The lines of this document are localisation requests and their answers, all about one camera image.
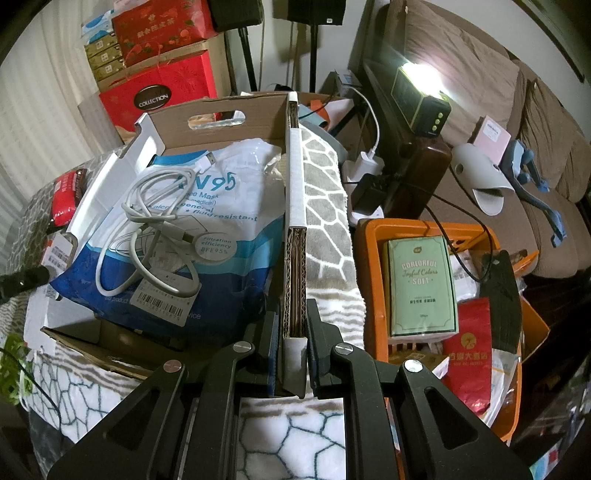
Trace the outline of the black speaker on stand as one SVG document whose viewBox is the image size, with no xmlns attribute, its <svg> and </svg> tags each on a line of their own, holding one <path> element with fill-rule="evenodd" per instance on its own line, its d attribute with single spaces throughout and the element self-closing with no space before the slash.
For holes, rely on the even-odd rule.
<svg viewBox="0 0 591 480">
<path fill-rule="evenodd" d="M 346 14 L 345 0 L 273 1 L 273 17 L 303 27 L 310 34 L 308 90 L 315 92 L 318 83 L 318 49 L 321 28 L 341 27 Z"/>
</svg>

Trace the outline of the red floral gift box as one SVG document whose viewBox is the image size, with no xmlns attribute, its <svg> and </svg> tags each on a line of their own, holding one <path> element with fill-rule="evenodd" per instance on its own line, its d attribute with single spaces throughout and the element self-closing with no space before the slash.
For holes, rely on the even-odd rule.
<svg viewBox="0 0 591 480">
<path fill-rule="evenodd" d="M 146 1 L 117 14 L 112 26 L 126 67 L 216 35 L 201 0 Z"/>
</svg>

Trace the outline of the red collection gift box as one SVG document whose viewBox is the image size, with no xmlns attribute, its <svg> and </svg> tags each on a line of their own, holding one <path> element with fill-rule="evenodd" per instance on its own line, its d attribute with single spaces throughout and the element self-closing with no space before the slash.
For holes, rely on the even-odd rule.
<svg viewBox="0 0 591 480">
<path fill-rule="evenodd" d="M 217 96 L 207 50 L 159 64 L 124 80 L 99 95 L 120 135 L 135 131 L 135 122 L 152 112 L 203 97 Z"/>
</svg>

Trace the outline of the green tissue pack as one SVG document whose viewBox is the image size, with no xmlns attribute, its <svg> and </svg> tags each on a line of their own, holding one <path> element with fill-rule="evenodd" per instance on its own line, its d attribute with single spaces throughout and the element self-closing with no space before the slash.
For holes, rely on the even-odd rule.
<svg viewBox="0 0 591 480">
<path fill-rule="evenodd" d="M 459 332 L 448 245 L 443 236 L 384 242 L 385 304 L 393 339 L 447 339 Z"/>
</svg>

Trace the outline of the pink box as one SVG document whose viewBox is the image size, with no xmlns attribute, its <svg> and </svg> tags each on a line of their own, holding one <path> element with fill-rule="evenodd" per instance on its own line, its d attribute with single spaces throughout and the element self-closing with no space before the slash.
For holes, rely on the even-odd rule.
<svg viewBox="0 0 591 480">
<path fill-rule="evenodd" d="M 486 116 L 480 123 L 473 144 L 482 151 L 494 165 L 499 165 L 510 141 L 510 133 L 490 116 Z"/>
</svg>

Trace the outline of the orange plastic basket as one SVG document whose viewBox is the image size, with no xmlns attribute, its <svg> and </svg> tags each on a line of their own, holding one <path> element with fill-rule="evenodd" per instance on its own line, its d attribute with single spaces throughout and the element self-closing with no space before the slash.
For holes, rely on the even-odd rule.
<svg viewBox="0 0 591 480">
<path fill-rule="evenodd" d="M 445 222 L 443 228 L 461 251 L 485 251 L 488 247 L 501 248 L 497 237 L 487 235 L 476 224 Z M 437 236 L 440 229 L 433 221 L 408 219 L 363 220 L 356 227 L 353 252 L 356 259 L 356 278 L 367 305 L 365 324 L 365 348 L 376 359 L 389 359 L 388 319 L 386 315 L 385 290 L 381 268 L 384 241 L 398 238 Z M 523 365 L 517 366 L 511 386 L 515 400 L 501 408 L 491 430 L 508 443 L 516 438 L 520 415 L 525 412 L 521 405 Z"/>
</svg>

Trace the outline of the green black portable lamp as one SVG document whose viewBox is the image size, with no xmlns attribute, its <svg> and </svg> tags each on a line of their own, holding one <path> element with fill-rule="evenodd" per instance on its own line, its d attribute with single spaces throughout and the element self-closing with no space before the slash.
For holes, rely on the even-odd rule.
<svg viewBox="0 0 591 480">
<path fill-rule="evenodd" d="M 440 72 L 426 63 L 399 67 L 391 96 L 411 131 L 423 137 L 439 136 L 452 111 Z"/>
</svg>

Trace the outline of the black flat pouch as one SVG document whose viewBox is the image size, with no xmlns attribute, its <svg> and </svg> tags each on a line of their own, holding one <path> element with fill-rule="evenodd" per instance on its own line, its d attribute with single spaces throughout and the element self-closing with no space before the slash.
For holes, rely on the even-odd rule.
<svg viewBox="0 0 591 480">
<path fill-rule="evenodd" d="M 480 294 L 489 299 L 492 347 L 516 354 L 522 332 L 522 309 L 509 253 L 501 250 L 485 254 L 488 275 Z"/>
</svg>

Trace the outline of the white power strip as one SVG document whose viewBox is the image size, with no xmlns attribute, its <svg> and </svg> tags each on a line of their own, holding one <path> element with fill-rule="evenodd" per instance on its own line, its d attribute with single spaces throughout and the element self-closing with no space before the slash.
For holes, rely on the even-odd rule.
<svg viewBox="0 0 591 480">
<path fill-rule="evenodd" d="M 356 161 L 346 160 L 342 163 L 342 185 L 348 195 L 349 226 L 356 225 L 365 219 L 384 218 L 382 203 L 386 193 L 382 189 L 378 176 L 384 169 L 384 161 L 380 157 L 370 158 L 365 152 L 360 153 Z"/>
</svg>

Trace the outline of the brown cardboard box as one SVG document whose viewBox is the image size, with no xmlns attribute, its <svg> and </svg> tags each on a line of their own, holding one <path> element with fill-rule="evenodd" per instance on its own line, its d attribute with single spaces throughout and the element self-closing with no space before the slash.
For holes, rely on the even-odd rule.
<svg viewBox="0 0 591 480">
<path fill-rule="evenodd" d="M 66 232 L 55 237 L 46 253 L 48 264 L 57 269 L 57 277 L 72 265 L 119 195 L 154 157 L 215 151 L 260 139 L 280 149 L 276 167 L 283 178 L 284 216 L 276 269 L 294 234 L 304 231 L 304 159 L 297 105 L 297 94 L 277 92 L 200 99 L 144 113 L 131 142 L 93 170 Z M 243 312 L 235 326 L 226 330 L 145 335 L 61 296 L 53 281 L 48 292 L 34 293 L 28 303 L 24 336 L 29 346 L 47 355 L 55 354 L 59 346 L 67 347 L 100 368 L 140 380 L 170 359 L 211 357 L 259 317 L 255 309 Z"/>
</svg>

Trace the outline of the black power adapter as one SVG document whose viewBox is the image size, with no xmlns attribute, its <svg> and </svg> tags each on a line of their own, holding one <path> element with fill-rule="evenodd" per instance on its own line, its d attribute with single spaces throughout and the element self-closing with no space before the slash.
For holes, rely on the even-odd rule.
<svg viewBox="0 0 591 480">
<path fill-rule="evenodd" d="M 382 175 L 363 175 L 351 195 L 352 210 L 372 215 L 387 197 L 387 182 Z"/>
</svg>

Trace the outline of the grey slipper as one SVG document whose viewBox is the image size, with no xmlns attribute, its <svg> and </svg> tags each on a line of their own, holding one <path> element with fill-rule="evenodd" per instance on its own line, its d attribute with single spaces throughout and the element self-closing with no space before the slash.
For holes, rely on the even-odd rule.
<svg viewBox="0 0 591 480">
<path fill-rule="evenodd" d="M 514 191 L 503 172 L 477 146 L 466 143 L 452 149 L 452 173 L 480 208 L 490 217 L 499 215 L 505 197 Z"/>
</svg>

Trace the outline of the stacked gold small boxes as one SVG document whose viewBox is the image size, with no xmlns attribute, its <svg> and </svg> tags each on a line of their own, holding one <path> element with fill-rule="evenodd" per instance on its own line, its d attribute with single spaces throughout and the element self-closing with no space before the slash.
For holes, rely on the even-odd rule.
<svg viewBox="0 0 591 480">
<path fill-rule="evenodd" d="M 86 45 L 85 53 L 97 82 L 125 68 L 121 47 L 114 33 L 106 34 Z"/>
</svg>

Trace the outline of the grey white patterned blanket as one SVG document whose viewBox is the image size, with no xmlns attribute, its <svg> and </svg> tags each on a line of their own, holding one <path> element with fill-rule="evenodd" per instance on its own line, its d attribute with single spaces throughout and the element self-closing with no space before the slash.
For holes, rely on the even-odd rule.
<svg viewBox="0 0 591 480">
<path fill-rule="evenodd" d="M 307 212 L 307 287 L 325 321 L 363 346 L 366 304 L 356 284 L 353 241 L 339 160 L 346 150 L 308 123 L 301 126 Z M 36 385 L 25 398 L 29 432 L 24 468 L 46 478 L 54 463 L 139 382 L 59 346 L 30 354 Z M 246 400 L 238 429 L 239 479 L 342 479 L 346 476 L 342 403 Z"/>
</svg>

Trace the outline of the blue white N95 mask bag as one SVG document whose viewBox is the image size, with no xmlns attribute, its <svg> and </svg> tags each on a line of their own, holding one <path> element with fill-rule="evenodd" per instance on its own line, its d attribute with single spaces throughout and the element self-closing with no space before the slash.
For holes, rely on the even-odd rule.
<svg viewBox="0 0 591 480">
<path fill-rule="evenodd" d="M 263 299 L 280 255 L 279 160 L 260 139 L 154 157 L 53 288 L 145 335 L 232 328 Z"/>
</svg>

